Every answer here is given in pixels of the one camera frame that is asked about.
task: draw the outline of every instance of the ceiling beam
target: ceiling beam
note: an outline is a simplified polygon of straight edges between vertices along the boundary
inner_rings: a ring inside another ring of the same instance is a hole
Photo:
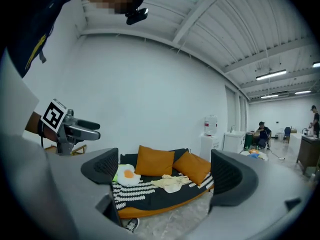
[[[176,30],[173,43],[177,44],[197,20],[217,1],[218,0],[199,0]]]
[[[101,21],[106,21],[106,22],[110,21],[110,19],[111,19],[110,17],[113,17],[113,16],[114,15],[110,15],[108,13],[104,13],[101,10],[91,10],[91,11],[87,11],[85,13],[85,17],[87,17],[87,18],[96,17],[96,18],[99,18]],[[178,28],[180,26],[178,23],[175,23],[175,22],[173,22],[171,20],[163,18],[163,17],[161,17],[161,16],[159,16],[157,14],[154,14],[154,13],[150,14],[149,17],[151,17],[152,20],[157,20],[159,22],[165,21],[166,24],[168,24],[168,25],[170,25],[170,26],[172,26],[174,28]]]
[[[249,104],[256,104],[256,103],[264,103],[264,102],[276,102],[276,101],[283,101],[283,100],[291,100],[291,99],[298,99],[308,96],[319,96],[319,93],[311,93],[311,94],[302,94],[302,95],[291,95],[288,97],[280,97],[280,98],[267,98],[267,99],[259,99],[257,101],[251,101]]]
[[[277,87],[277,88],[272,88],[270,89],[270,92],[266,89],[266,90],[259,90],[259,91],[254,91],[254,92],[248,92],[247,95],[249,96],[249,98],[253,98],[253,97],[259,97],[259,96],[264,96],[264,95],[268,95],[273,94],[273,93],[278,93],[278,92],[293,92],[293,91],[307,91],[310,89],[310,87],[312,86],[312,84],[315,81],[312,82],[306,82],[306,83],[298,83],[298,84],[294,84],[294,85],[289,85],[289,86],[283,86],[283,87]]]
[[[293,78],[298,78],[298,77],[302,77],[302,76],[309,76],[309,75],[319,75],[320,76],[320,70],[318,68],[309,68],[309,69],[299,70],[299,71],[295,71],[295,72],[288,72],[286,74],[272,77],[269,79],[241,84],[240,87],[241,87],[241,89],[247,89],[250,87],[267,84],[267,83],[269,83],[269,80],[270,80],[270,83],[274,83],[274,82],[278,82],[278,81],[282,81],[282,80],[293,79]]]
[[[224,68],[224,72],[226,74],[229,74],[235,70],[238,70],[244,66],[247,66],[249,64],[252,64],[252,63],[257,63],[257,62],[260,62],[262,60],[265,60],[267,59],[268,57],[272,57],[272,56],[276,56],[276,55],[279,55],[281,53],[285,53],[285,52],[288,52],[288,51],[291,51],[293,49],[296,49],[296,48],[301,48],[301,47],[304,47],[304,46],[309,46],[309,45],[315,45],[316,44],[316,41],[311,38],[311,37],[308,37],[308,38],[304,38],[304,39],[299,39],[299,40],[295,40],[295,41],[291,41],[291,42],[287,42],[287,43],[284,43],[284,44],[281,44],[279,46],[276,46],[274,48],[271,48],[271,49],[268,49],[267,52],[264,50],[262,52],[259,52],[253,56],[250,56],[250,57],[247,57],[247,58],[244,58],[234,64],[231,64],[229,66],[226,66]]]
[[[203,57],[200,53],[197,53],[193,50],[190,50],[188,48],[186,48],[185,46],[181,46],[177,43],[174,43],[164,37],[161,37],[160,34],[150,34],[147,33],[147,31],[144,31],[143,29],[141,31],[138,31],[136,29],[133,28],[95,28],[95,29],[86,29],[84,31],[82,31],[81,35],[86,36],[86,35],[99,35],[99,34],[122,34],[122,35],[128,35],[128,36],[135,36],[135,37],[141,37],[141,38],[146,38],[146,39],[150,39],[150,40],[154,40],[157,41],[159,43],[163,43],[166,44],[168,46],[180,49],[182,51],[184,51],[185,53],[192,55],[193,57],[197,58],[198,60],[206,63],[207,65],[209,65],[211,68],[213,68],[214,70],[216,70],[218,73],[220,73],[222,76],[225,77],[226,80],[228,80],[229,82],[231,82],[248,100],[249,97],[247,96],[247,94],[242,91],[240,89],[240,86],[236,83],[236,81],[230,79],[229,77],[227,77],[227,75],[217,66],[217,63],[215,61],[212,60],[212,58],[208,59]]]

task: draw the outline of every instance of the fried egg plush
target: fried egg plush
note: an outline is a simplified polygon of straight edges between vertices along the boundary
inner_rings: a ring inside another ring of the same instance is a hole
[[[259,151],[256,150],[256,149],[250,149],[250,150],[249,150],[249,153],[250,153],[250,154],[259,154]]]
[[[131,164],[121,164],[116,171],[117,182],[123,186],[135,186],[140,182],[141,175],[135,174],[135,168]]]

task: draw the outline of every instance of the desk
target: desk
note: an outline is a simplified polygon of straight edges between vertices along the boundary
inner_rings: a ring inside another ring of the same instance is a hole
[[[303,174],[305,174],[307,167],[316,167],[320,157],[320,139],[314,137],[301,136],[301,145],[299,155],[296,160],[300,161],[303,166]]]

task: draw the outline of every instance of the orange pillow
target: orange pillow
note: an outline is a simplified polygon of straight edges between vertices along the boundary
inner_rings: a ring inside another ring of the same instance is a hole
[[[140,145],[135,173],[145,176],[171,175],[174,158],[174,151],[155,150]]]
[[[201,157],[185,152],[172,166],[178,172],[188,176],[198,186],[210,172],[211,164]]]

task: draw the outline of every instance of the cable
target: cable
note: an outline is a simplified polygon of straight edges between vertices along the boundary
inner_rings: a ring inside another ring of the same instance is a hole
[[[285,160],[286,158],[284,157],[280,157],[280,156],[277,156],[275,153],[272,152],[272,150],[269,148],[271,154],[275,155],[277,158],[279,158],[280,160]]]

